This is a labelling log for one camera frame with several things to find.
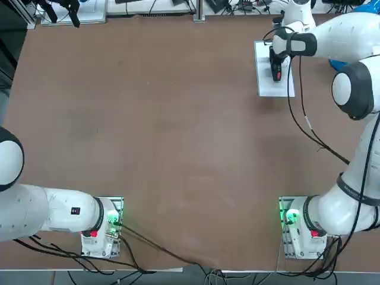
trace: metal bracket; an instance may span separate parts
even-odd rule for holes
[[[289,210],[295,197],[293,196],[280,196],[278,198],[278,204],[280,205],[280,219],[282,228],[282,237],[284,245],[285,258],[296,259],[295,250],[293,248],[292,238],[290,237],[289,228],[284,220],[284,214]]]
[[[194,14],[193,15],[193,21],[195,23],[204,23],[206,21],[206,17],[205,17],[205,15],[202,15],[202,17],[200,19],[198,19],[197,15]]]
[[[203,0],[197,0],[197,8],[193,16],[193,21],[195,23],[204,23],[205,15],[203,13]]]
[[[105,207],[102,226],[97,231],[97,235],[81,235],[81,254],[84,256],[101,258],[119,257],[120,240],[118,237],[121,233],[121,226],[113,225],[110,220],[112,219],[112,221],[117,221],[119,223],[123,222],[124,198],[114,196],[98,198],[100,198]]]

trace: white robotic arm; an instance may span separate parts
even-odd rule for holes
[[[0,127],[0,242],[38,231],[81,232],[82,252],[93,257],[117,256],[121,221],[109,198],[75,190],[17,184],[24,167],[19,140]]]
[[[297,22],[288,27],[297,26]],[[337,106],[350,118],[374,118],[360,138],[354,159],[326,194],[299,197],[290,206],[286,220],[296,258],[316,258],[326,246],[326,236],[351,232],[359,204],[363,169],[369,141],[380,110],[380,16],[349,13],[335,17],[307,33],[281,28],[273,38],[276,56],[316,56],[346,61],[332,82]],[[380,224],[380,131],[377,130],[369,160],[364,196],[356,231]]]

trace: white mounting plate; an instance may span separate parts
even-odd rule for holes
[[[278,203],[280,206],[280,219],[282,228],[281,236],[284,245],[285,258],[315,259],[318,258],[326,248],[327,236],[325,235],[322,237],[311,237],[310,231],[307,229],[306,224],[303,221],[302,215],[299,215],[299,218],[297,218],[297,222],[293,224],[291,227],[289,227],[286,224],[286,212],[290,210],[291,207],[293,211],[295,209],[297,209],[297,212],[302,211],[302,209],[300,209],[299,206],[303,205],[303,201],[306,198],[306,196],[281,196],[278,199]]]
[[[290,58],[287,57],[281,65],[281,80],[274,82],[272,78],[271,65],[269,63],[270,45],[271,43],[264,43],[262,40],[254,42],[258,95],[260,97],[287,97],[287,74]],[[294,97],[295,88],[291,70],[289,84],[289,97]]]
[[[124,209],[124,198],[123,197],[114,197],[114,196],[109,196],[109,197],[98,197],[102,200],[103,205],[104,205],[104,200],[109,200],[111,203],[115,206],[116,211],[119,213],[119,223],[123,222],[123,209]],[[104,219],[107,219],[108,213],[106,212],[106,209],[104,209]],[[83,237],[81,236],[81,241],[82,241],[82,255],[85,256],[90,256],[90,257],[100,257],[100,258],[113,258],[113,257],[119,257],[120,256],[120,240],[114,237],[106,237],[106,248],[103,253],[99,251],[93,251],[92,245],[94,243],[102,242],[102,239],[107,236],[105,235],[105,228],[106,226],[102,225],[100,230],[98,231],[98,236],[97,237]],[[116,230],[116,236],[120,234],[121,227],[120,229]]]

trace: black object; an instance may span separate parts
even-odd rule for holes
[[[228,0],[206,0],[208,6],[214,11],[214,13],[218,13],[224,7],[227,12],[232,11],[232,6],[228,3]]]
[[[141,1],[141,0],[115,0],[115,3],[116,4],[121,4],[121,3],[131,3],[131,2],[137,2],[137,1]]]
[[[242,11],[249,11],[249,12],[251,12],[254,8],[253,8],[253,5],[252,5],[251,1],[240,0],[239,3],[238,3],[238,5],[237,5],[237,9],[238,10],[242,10]]]
[[[274,27],[280,27],[280,26],[281,26],[281,23],[282,23],[282,21],[283,21],[283,18],[284,18],[284,16],[274,17],[274,18],[272,19],[273,26],[274,26]]]
[[[17,67],[17,61],[13,57],[13,54],[10,52],[10,50],[7,48],[3,40],[0,38],[0,51],[5,55],[7,60],[10,62],[10,64],[13,66],[14,69]]]
[[[360,61],[343,66],[337,75],[341,73],[346,74],[350,79],[351,94],[345,104],[337,104],[337,106],[344,113],[348,114],[351,119],[356,121],[361,120],[373,110],[374,102],[371,74],[367,66]]]
[[[363,0],[322,0],[325,4],[336,4],[336,5],[355,5],[360,6],[364,3]]]
[[[103,203],[101,202],[101,200],[98,197],[94,197],[94,200],[97,202],[99,206],[99,217],[96,221],[95,226],[92,229],[82,231],[82,235],[87,238],[91,236],[91,232],[97,232],[98,230],[100,230],[100,227],[102,226],[103,219],[105,216],[105,209],[103,207]]]
[[[349,187],[345,181],[343,181],[342,179],[342,174],[339,174],[338,175],[338,178],[337,178],[337,185],[338,187],[345,193],[347,194],[348,196],[350,196],[351,198],[353,198],[354,200],[356,201],[360,201],[360,193],[357,192],[355,189]],[[363,195],[362,197],[362,200],[361,200],[361,203],[363,204],[366,204],[366,205],[369,205],[369,206],[379,206],[380,205],[380,199],[376,199],[376,198],[371,198],[371,197],[368,197],[366,195]]]
[[[9,131],[7,131],[6,129],[4,129],[0,126],[0,143],[2,143],[4,141],[12,141],[12,142],[16,143],[21,148],[21,151],[23,153],[23,165],[20,169],[19,174],[17,175],[17,177],[13,181],[11,181],[8,184],[0,184],[0,192],[5,191],[8,188],[12,187],[13,184],[15,184],[17,179],[20,177],[21,172],[23,172],[23,169],[24,169],[24,148],[23,148],[23,146],[21,145],[20,141],[18,140],[18,138],[16,138],[16,136],[14,134],[10,133]]]
[[[72,25],[79,28],[80,22],[78,19],[79,1],[78,0],[51,0],[51,2],[58,3],[60,6],[66,8],[68,15],[72,21]],[[46,0],[33,0],[33,3],[40,5],[41,8],[47,13],[52,23],[57,23],[57,15],[53,7]]]
[[[71,214],[72,215],[79,215],[81,213],[81,208],[79,207],[71,207]]]
[[[274,50],[273,47],[269,47],[269,62],[271,64],[271,72],[272,72],[272,77],[273,81],[280,81],[281,80],[281,64],[283,63],[284,58],[278,57]]]

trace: wooden tabletop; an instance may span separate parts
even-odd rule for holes
[[[258,97],[253,45],[271,28],[266,16],[167,17],[28,31],[5,118],[26,152],[20,182],[124,196],[125,221],[178,255],[275,270],[278,197],[323,194],[345,165],[297,129],[286,99]],[[363,122],[335,106],[326,59],[302,71],[314,129],[351,159]],[[298,87],[292,103],[305,126]],[[79,235],[45,236],[80,250]],[[143,268],[183,265],[126,238]],[[378,239],[355,234],[337,269],[380,271]],[[13,242],[0,251],[1,268],[78,267]],[[279,269],[304,269],[282,251]]]

